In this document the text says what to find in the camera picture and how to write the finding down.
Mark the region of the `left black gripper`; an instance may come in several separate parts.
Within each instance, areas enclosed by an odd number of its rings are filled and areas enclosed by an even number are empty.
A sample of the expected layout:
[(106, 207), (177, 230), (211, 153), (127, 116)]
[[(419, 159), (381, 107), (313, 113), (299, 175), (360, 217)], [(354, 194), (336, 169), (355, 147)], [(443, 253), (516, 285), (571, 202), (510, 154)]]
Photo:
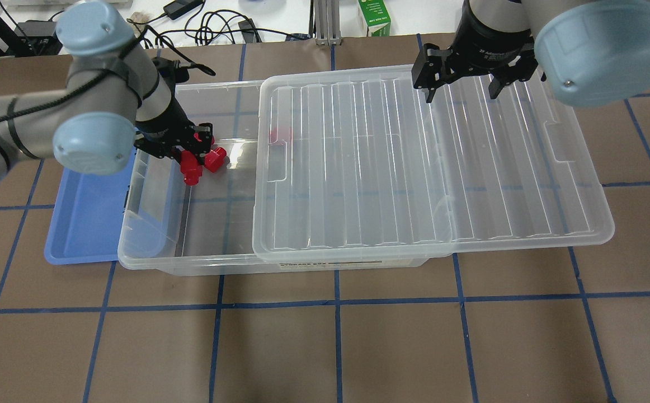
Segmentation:
[(180, 151), (188, 150), (200, 166), (215, 142), (212, 123), (195, 124), (187, 117), (180, 103), (171, 97), (164, 112), (155, 118), (136, 122), (134, 146), (157, 158), (180, 162)]

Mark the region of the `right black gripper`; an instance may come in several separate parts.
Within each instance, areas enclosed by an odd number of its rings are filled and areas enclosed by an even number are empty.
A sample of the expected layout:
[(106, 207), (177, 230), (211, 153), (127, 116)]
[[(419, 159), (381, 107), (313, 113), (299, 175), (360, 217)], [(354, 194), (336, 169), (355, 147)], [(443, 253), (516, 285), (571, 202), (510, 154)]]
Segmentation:
[(463, 6), (452, 44), (422, 44), (411, 69), (414, 89), (433, 102), (436, 90), (463, 77), (491, 76), (490, 100), (538, 68), (531, 24), (523, 6)]

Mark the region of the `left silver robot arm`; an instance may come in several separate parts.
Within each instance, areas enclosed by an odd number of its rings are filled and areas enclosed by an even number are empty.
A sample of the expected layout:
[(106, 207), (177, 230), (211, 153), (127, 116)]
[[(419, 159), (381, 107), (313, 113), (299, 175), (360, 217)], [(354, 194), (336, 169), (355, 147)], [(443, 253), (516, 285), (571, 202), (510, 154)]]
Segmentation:
[(213, 126), (193, 123), (175, 97), (182, 71), (215, 72), (191, 60), (185, 66), (149, 57), (141, 36), (113, 5), (76, 3), (56, 24), (71, 54), (63, 90), (0, 96), (0, 182), (21, 161), (56, 158), (83, 174), (112, 175), (133, 149), (169, 158), (195, 185), (215, 147)]

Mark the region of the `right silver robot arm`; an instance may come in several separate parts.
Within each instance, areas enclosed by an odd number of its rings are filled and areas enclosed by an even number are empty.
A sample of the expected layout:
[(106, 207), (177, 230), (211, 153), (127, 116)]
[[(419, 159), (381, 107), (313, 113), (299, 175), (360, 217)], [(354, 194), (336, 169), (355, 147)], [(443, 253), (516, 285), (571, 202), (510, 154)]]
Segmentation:
[(560, 102), (598, 107), (650, 89), (650, 1), (465, 1), (453, 43), (423, 44), (412, 84), (490, 76), (490, 99), (542, 69)]

